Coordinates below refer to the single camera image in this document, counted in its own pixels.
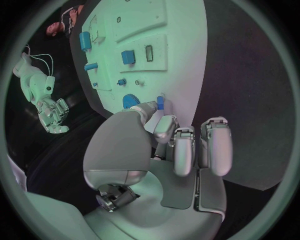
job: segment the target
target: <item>person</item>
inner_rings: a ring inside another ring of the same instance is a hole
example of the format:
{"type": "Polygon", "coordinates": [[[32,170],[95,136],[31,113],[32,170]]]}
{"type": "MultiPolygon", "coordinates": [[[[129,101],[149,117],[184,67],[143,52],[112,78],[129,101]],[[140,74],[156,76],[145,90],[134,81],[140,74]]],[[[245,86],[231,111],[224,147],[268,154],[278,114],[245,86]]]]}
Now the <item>person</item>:
{"type": "Polygon", "coordinates": [[[81,13],[84,5],[73,6],[64,11],[60,16],[60,21],[54,22],[46,28],[46,36],[54,37],[58,33],[64,33],[69,39],[76,24],[77,17],[81,13]]]}

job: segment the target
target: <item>blue gear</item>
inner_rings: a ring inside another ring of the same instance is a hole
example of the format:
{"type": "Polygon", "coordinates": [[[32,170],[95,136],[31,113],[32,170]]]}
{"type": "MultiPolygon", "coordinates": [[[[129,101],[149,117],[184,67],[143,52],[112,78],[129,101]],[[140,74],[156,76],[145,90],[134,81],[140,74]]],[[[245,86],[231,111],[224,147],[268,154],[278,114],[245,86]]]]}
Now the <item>blue gear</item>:
{"type": "Polygon", "coordinates": [[[132,106],[140,104],[140,100],[133,94],[127,94],[123,97],[123,108],[130,109],[132,106]]]}

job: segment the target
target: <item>rectangular slot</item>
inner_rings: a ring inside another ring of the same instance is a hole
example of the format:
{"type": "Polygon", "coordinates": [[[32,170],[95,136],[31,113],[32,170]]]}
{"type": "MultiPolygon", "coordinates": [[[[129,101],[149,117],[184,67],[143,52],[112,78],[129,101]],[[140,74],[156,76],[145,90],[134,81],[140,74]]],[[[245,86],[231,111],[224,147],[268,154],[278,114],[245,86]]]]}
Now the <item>rectangular slot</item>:
{"type": "Polygon", "coordinates": [[[153,62],[153,48],[151,45],[146,46],[146,59],[147,62],[153,62]]]}

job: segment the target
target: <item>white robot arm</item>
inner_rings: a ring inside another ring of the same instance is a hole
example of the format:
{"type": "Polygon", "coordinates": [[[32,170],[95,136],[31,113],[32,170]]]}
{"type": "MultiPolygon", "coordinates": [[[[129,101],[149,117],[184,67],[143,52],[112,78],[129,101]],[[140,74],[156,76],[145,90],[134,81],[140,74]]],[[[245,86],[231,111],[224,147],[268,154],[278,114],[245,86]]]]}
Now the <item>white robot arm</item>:
{"type": "Polygon", "coordinates": [[[13,74],[20,78],[21,89],[28,102],[35,105],[39,120],[48,133],[61,134],[69,130],[62,126],[69,107],[63,99],[51,99],[55,78],[46,76],[39,68],[31,65],[30,56],[22,53],[20,60],[13,68],[13,74]]]}

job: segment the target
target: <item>humanoid robot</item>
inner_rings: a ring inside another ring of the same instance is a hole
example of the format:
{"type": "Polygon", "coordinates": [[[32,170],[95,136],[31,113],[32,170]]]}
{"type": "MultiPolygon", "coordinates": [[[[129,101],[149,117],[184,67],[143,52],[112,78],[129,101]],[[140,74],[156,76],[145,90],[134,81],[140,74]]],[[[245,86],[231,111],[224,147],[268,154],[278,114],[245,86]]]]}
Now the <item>humanoid robot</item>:
{"type": "Polygon", "coordinates": [[[180,127],[172,103],[165,99],[151,158],[144,125],[157,110],[155,101],[134,105],[95,132],[83,172],[86,183],[99,192],[100,208],[85,220],[104,239],[114,228],[124,233],[118,236],[122,239],[212,239],[226,212],[222,176],[233,158],[228,122],[216,117],[201,125],[202,157],[196,160],[194,127],[180,127]],[[96,219],[108,219],[112,227],[104,228],[96,219]]]}
{"type": "Polygon", "coordinates": [[[20,78],[21,89],[27,101],[35,105],[45,130],[51,134],[66,133],[69,128],[61,124],[68,115],[69,107],[63,99],[55,102],[51,98],[55,78],[45,75],[31,63],[30,55],[23,52],[13,74],[20,78]]]}

